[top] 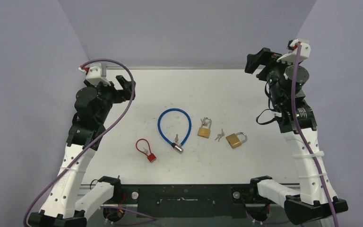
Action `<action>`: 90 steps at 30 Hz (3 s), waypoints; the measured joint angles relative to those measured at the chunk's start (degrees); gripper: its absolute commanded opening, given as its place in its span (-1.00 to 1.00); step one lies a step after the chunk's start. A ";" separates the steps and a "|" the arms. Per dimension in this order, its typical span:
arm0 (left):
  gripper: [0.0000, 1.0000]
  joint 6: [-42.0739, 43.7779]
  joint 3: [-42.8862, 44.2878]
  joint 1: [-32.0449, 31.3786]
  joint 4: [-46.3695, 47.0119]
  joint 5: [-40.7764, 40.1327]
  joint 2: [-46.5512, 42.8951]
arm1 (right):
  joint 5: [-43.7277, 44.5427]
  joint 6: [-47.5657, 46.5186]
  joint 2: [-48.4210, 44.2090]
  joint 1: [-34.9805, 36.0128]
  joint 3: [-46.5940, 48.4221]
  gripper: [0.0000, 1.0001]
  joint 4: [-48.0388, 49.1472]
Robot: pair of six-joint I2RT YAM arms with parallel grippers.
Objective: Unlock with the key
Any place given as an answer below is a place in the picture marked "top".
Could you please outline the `brass padlock long shackle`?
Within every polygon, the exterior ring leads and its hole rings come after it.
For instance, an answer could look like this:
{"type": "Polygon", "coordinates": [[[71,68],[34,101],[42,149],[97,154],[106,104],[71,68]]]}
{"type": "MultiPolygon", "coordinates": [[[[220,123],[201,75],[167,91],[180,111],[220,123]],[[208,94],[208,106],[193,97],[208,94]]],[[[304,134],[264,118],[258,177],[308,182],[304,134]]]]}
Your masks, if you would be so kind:
{"type": "Polygon", "coordinates": [[[199,137],[208,139],[210,137],[211,125],[212,125],[212,120],[208,126],[204,126],[204,127],[200,126],[197,135],[199,137]]]}

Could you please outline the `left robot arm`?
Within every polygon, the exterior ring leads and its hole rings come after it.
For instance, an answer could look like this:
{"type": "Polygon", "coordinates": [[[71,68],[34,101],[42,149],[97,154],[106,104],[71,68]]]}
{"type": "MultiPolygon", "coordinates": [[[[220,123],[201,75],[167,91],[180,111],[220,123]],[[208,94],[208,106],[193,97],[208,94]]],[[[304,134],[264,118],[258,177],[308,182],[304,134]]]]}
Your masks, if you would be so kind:
{"type": "Polygon", "coordinates": [[[122,89],[117,90],[112,82],[92,85],[87,80],[85,87],[76,93],[72,119],[66,139],[65,154],[57,177],[34,199],[36,202],[47,192],[49,196],[38,212],[26,211],[25,227],[84,227],[87,224],[85,210],[76,209],[77,191],[86,169],[94,157],[102,137],[126,114],[135,98],[136,82],[116,76],[122,89]],[[104,122],[113,106],[128,101],[120,117],[108,128],[104,122]]]}

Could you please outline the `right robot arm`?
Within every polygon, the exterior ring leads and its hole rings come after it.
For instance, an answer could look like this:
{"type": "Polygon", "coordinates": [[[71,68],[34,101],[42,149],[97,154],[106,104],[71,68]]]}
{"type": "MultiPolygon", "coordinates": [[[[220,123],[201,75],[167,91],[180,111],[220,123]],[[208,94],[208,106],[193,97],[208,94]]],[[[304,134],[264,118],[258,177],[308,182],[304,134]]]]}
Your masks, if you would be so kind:
{"type": "Polygon", "coordinates": [[[312,108],[305,101],[303,85],[309,79],[306,68],[294,63],[292,53],[282,55],[262,48],[247,56],[245,72],[265,81],[265,93],[274,121],[289,145],[300,189],[293,190],[269,176],[251,179],[249,199],[263,199],[281,206],[292,224],[335,217],[348,211],[346,200],[337,196],[323,164],[312,108]]]}

